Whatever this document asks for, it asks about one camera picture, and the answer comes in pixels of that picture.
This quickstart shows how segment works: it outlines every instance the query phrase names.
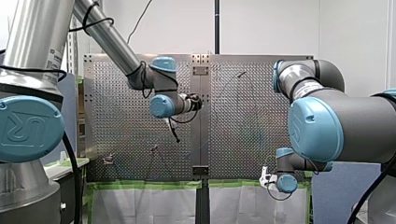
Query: white wall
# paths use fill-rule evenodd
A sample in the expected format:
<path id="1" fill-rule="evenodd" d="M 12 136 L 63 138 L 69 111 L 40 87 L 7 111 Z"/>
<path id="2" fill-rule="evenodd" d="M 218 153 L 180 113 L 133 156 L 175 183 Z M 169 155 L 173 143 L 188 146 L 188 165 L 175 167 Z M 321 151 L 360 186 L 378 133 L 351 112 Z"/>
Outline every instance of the white wall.
<path id="1" fill-rule="evenodd" d="M 148 0 L 104 0 L 125 39 Z M 136 53 L 207 53 L 214 48 L 213 0 L 153 1 L 131 38 Z"/>
<path id="2" fill-rule="evenodd" d="M 387 87 L 389 0 L 321 0 L 319 58 L 344 75 L 346 93 Z"/>
<path id="3" fill-rule="evenodd" d="M 220 2 L 221 53 L 318 57 L 318 0 Z"/>
<path id="4" fill-rule="evenodd" d="M 127 38 L 148 0 L 104 0 L 107 16 Z M 318 56 L 317 0 L 220 2 L 222 54 Z M 153 1 L 131 39 L 136 53 L 214 51 L 213 0 Z"/>
<path id="5" fill-rule="evenodd" d="M 18 0 L 0 0 L 0 49 L 5 49 Z"/>

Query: blue joint cap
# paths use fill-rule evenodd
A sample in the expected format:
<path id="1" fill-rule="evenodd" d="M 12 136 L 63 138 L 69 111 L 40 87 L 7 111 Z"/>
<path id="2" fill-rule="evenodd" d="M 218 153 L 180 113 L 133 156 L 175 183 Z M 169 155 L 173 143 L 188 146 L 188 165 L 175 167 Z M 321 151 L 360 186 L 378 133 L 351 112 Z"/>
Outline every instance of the blue joint cap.
<path id="1" fill-rule="evenodd" d="M 0 100 L 0 161 L 38 160 L 58 146 L 64 119 L 58 108 L 34 96 Z"/>
<path id="2" fill-rule="evenodd" d="M 175 115 L 175 110 L 175 104 L 166 95 L 155 95 L 149 103 L 149 111 L 157 119 L 170 118 Z"/>
<path id="3" fill-rule="evenodd" d="M 335 161 L 344 148 L 344 132 L 334 111 L 315 97 L 293 102 L 288 129 L 291 145 L 301 157 L 320 162 Z"/>
<path id="4" fill-rule="evenodd" d="M 396 98 L 396 89 L 395 88 L 389 89 L 389 90 L 385 90 L 384 93 L 392 95 L 393 97 Z"/>
<path id="5" fill-rule="evenodd" d="M 281 147 L 276 150 L 276 158 L 281 158 L 294 153 L 293 149 L 289 147 Z"/>
<path id="6" fill-rule="evenodd" d="M 151 68 L 169 73 L 175 73 L 177 70 L 176 61 L 172 57 L 157 57 L 151 61 L 149 66 Z"/>
<path id="7" fill-rule="evenodd" d="M 280 92 L 279 89 L 279 67 L 283 63 L 283 60 L 279 60 L 274 64 L 274 72 L 273 72 L 273 88 L 274 92 Z"/>
<path id="8" fill-rule="evenodd" d="M 298 182 L 292 175 L 282 175 L 277 181 L 276 186 L 279 191 L 284 193 L 293 193 L 297 190 Z"/>
<path id="9" fill-rule="evenodd" d="M 327 162 L 322 172 L 330 172 L 332 170 L 332 161 Z"/>

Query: black cable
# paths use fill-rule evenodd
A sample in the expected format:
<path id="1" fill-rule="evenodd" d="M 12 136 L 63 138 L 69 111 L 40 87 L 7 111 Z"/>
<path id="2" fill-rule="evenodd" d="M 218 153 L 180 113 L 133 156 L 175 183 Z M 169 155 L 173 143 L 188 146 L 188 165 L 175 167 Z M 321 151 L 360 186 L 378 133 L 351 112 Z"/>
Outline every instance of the black cable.
<path id="1" fill-rule="evenodd" d="M 143 10 L 142 15 L 140 15 L 139 20 L 137 20 L 137 23 L 136 23 L 136 25 L 134 26 L 134 29 L 133 29 L 132 32 L 128 35 L 128 40 L 127 40 L 127 42 L 126 42 L 127 44 L 129 44 L 129 42 L 131 41 L 132 35 L 133 35 L 134 32 L 136 31 L 137 26 L 139 25 L 139 23 L 140 23 L 140 21 L 142 20 L 143 16 L 146 14 L 146 11 L 148 10 L 149 5 L 151 4 L 151 2 L 152 2 L 152 0 L 149 0 L 149 1 L 148 1 L 148 4 L 146 5 L 145 10 Z"/>
<path id="2" fill-rule="evenodd" d="M 87 28 L 90 28 L 91 26 L 94 26 L 94 25 L 96 25 L 98 23 L 101 23 L 102 21 L 111 21 L 111 24 L 112 25 L 114 24 L 114 19 L 113 18 L 104 18 L 104 19 L 101 19 L 99 21 L 90 23 L 88 25 L 83 25 L 83 26 L 78 27 L 78 28 L 70 29 L 69 32 L 77 32 L 77 31 L 80 31 L 80 30 L 84 30 L 85 31 Z"/>
<path id="3" fill-rule="evenodd" d="M 168 119 L 169 127 L 171 128 L 172 135 L 176 138 L 176 142 L 179 143 L 180 139 L 177 137 L 176 129 L 172 125 L 172 120 Z"/>
<path id="4" fill-rule="evenodd" d="M 156 71 L 156 72 L 158 72 L 160 75 L 169 78 L 171 81 L 173 81 L 173 82 L 176 84 L 176 87 L 178 87 L 178 82 L 177 82 L 174 78 L 169 77 L 169 76 L 166 75 L 164 72 L 162 72 L 162 71 L 160 71 L 160 70 L 158 70 L 158 69 L 155 69 L 155 68 L 153 68 L 153 67 L 151 67 L 151 69 L 154 70 L 154 71 Z"/>
<path id="5" fill-rule="evenodd" d="M 146 86 L 146 80 L 147 80 L 147 68 L 146 67 L 147 67 L 146 62 L 144 62 L 144 61 L 140 62 L 140 68 L 139 69 L 141 69 L 141 70 L 139 72 L 141 73 L 140 74 L 140 81 L 142 82 L 142 85 L 143 85 L 143 87 L 142 87 L 142 95 L 143 95 L 143 98 L 148 99 L 149 96 L 152 93 L 152 89 L 149 89 L 148 95 L 145 94 L 145 88 L 148 87 L 148 86 Z"/>
<path id="6" fill-rule="evenodd" d="M 370 196 L 370 194 L 378 187 L 378 185 L 382 182 L 382 180 L 385 179 L 385 177 L 388 175 L 389 171 L 392 169 L 393 165 L 396 164 L 396 154 L 393 155 L 392 159 L 390 160 L 390 163 L 387 165 L 387 168 L 381 172 L 381 175 L 373 182 L 373 184 L 368 188 L 364 194 L 361 196 L 361 199 L 359 200 L 358 204 L 356 205 L 355 209 L 353 210 L 352 214 L 349 217 L 349 220 L 347 224 L 352 224 L 354 223 L 356 219 L 356 215 L 359 213 L 361 210 L 361 207 L 363 206 L 364 202 L 366 202 L 367 198 Z"/>
<path id="7" fill-rule="evenodd" d="M 271 191 L 270 191 L 270 186 L 271 186 L 271 184 L 275 184 L 275 182 L 274 182 L 274 181 L 273 181 L 273 182 L 268 182 L 267 191 L 268 191 L 268 194 L 270 195 L 270 197 L 273 198 L 273 199 L 276 200 L 276 201 L 279 201 L 279 202 L 286 201 L 286 200 L 289 199 L 289 198 L 291 197 L 291 195 L 293 194 L 293 193 L 291 193 L 291 194 L 289 194 L 286 198 L 278 199 L 278 198 L 276 198 L 274 195 L 271 194 Z"/>
<path id="8" fill-rule="evenodd" d="M 70 144 L 69 138 L 67 137 L 67 134 L 64 133 L 64 147 L 66 148 L 67 154 L 69 155 L 70 158 L 70 163 L 72 164 L 72 170 L 73 170 L 73 177 L 75 181 L 75 217 L 74 217 L 74 223 L 79 223 L 79 216 L 80 216 L 80 211 L 81 211 L 81 191 L 80 191 L 80 179 L 79 179 L 79 169 L 78 169 L 78 164 L 76 160 L 76 156 L 74 154 L 72 145 Z"/>
<path id="9" fill-rule="evenodd" d="M 309 160 L 309 159 L 307 159 L 310 163 L 311 163 L 311 165 L 314 167 L 314 171 L 313 171 L 313 173 L 314 173 L 314 175 L 319 175 L 319 169 L 318 169 L 318 167 L 311 161 L 311 160 Z"/>
<path id="10" fill-rule="evenodd" d="M 17 68 L 17 67 L 11 67 L 11 66 L 6 66 L 6 65 L 0 65 L 0 68 L 10 70 L 10 71 L 16 71 L 16 72 L 61 73 L 61 74 L 63 74 L 61 77 L 58 78 L 58 81 L 64 80 L 64 78 L 67 76 L 67 73 L 61 69 Z"/>
<path id="11" fill-rule="evenodd" d="M 198 114 L 198 110 L 195 110 L 194 115 L 193 115 L 190 119 L 188 119 L 188 120 L 177 120 L 177 119 L 172 119 L 172 118 L 170 118 L 170 119 L 171 119 L 172 121 L 176 122 L 176 123 L 186 124 L 186 123 L 192 122 L 192 121 L 195 119 L 195 117 L 197 117 L 197 114 Z"/>
<path id="12" fill-rule="evenodd" d="M 96 25 L 96 24 L 98 24 L 98 23 L 100 23 L 102 21 L 111 21 L 111 25 L 114 24 L 114 19 L 113 18 L 109 18 L 109 17 L 101 19 L 99 21 L 95 21 L 95 22 L 90 23 L 90 24 L 87 24 L 88 17 L 90 16 L 91 11 L 93 10 L 94 7 L 99 7 L 99 3 L 98 2 L 93 2 L 92 5 L 90 5 L 90 7 L 88 7 L 87 12 L 84 15 L 84 18 L 82 20 L 82 26 L 78 27 L 78 28 L 70 29 L 69 32 L 77 32 L 77 31 L 80 31 L 80 30 L 84 30 L 85 34 L 90 35 L 87 32 L 87 28 L 90 28 L 91 26 L 94 26 L 94 25 Z"/>

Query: perforated metal panel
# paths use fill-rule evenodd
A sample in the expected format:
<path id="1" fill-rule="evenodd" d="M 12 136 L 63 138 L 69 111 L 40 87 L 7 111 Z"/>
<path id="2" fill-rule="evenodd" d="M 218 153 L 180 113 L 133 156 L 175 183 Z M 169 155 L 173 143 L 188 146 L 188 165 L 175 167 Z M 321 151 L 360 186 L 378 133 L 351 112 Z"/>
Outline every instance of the perforated metal panel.
<path id="1" fill-rule="evenodd" d="M 286 58 L 306 57 L 211 58 L 210 178 L 258 178 L 265 163 L 276 168 L 276 150 L 290 145 L 289 102 L 273 91 L 273 66 Z"/>
<path id="2" fill-rule="evenodd" d="M 306 56 L 205 55 L 200 62 L 197 55 L 171 56 L 178 61 L 179 91 L 204 99 L 197 119 L 177 129 L 179 144 L 106 55 L 85 58 L 89 180 L 192 179 L 192 166 L 200 164 L 209 166 L 210 178 L 258 178 L 265 163 L 274 169 L 276 149 L 290 143 L 289 103 L 273 92 L 273 64 Z M 152 57 L 141 56 L 147 62 Z M 198 76 L 194 66 L 209 66 L 210 72 Z M 114 164 L 104 165 L 110 154 Z"/>
<path id="3" fill-rule="evenodd" d="M 189 92 L 191 64 L 174 57 L 179 91 Z M 127 86 L 126 77 L 107 56 L 89 55 L 85 60 L 87 155 L 92 159 L 89 180 L 190 179 L 190 124 L 177 128 L 181 139 L 177 143 L 165 122 L 149 114 L 149 99 Z M 113 164 L 103 161 L 109 155 Z"/>

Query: robotic arm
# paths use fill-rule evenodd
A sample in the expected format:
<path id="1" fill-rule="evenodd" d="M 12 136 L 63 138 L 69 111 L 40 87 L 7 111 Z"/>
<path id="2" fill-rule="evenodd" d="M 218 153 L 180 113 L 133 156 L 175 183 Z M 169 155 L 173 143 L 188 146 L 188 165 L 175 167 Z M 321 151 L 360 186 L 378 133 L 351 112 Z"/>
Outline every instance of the robotic arm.
<path id="1" fill-rule="evenodd" d="M 171 118 L 202 107 L 197 94 L 177 93 L 173 58 L 139 62 L 92 0 L 20 0 L 0 69 L 1 223 L 61 222 L 64 206 L 59 184 L 48 180 L 39 159 L 55 149 L 61 139 L 70 157 L 74 155 L 65 140 L 60 112 L 63 96 L 57 87 L 59 73 L 64 73 L 59 69 L 73 13 L 127 77 L 132 89 L 155 90 L 149 107 L 154 117 Z M 78 168 L 75 160 L 71 162 L 78 204 Z M 43 209 L 46 215 L 38 216 L 37 211 Z"/>
<path id="2" fill-rule="evenodd" d="M 344 94 L 340 71 L 326 61 L 278 62 L 274 90 L 290 99 L 292 148 L 280 148 L 276 186 L 297 189 L 295 170 L 330 171 L 332 161 L 386 163 L 396 148 L 395 91 Z"/>
<path id="3" fill-rule="evenodd" d="M 106 18 L 92 0 L 77 0 L 74 15 L 81 23 L 94 23 Z M 177 94 L 176 62 L 171 57 L 157 57 L 152 62 L 139 62 L 110 21 L 86 29 L 111 60 L 128 78 L 128 85 L 137 91 L 154 89 L 150 101 L 151 114 L 159 119 L 197 111 L 202 101 L 197 94 Z"/>

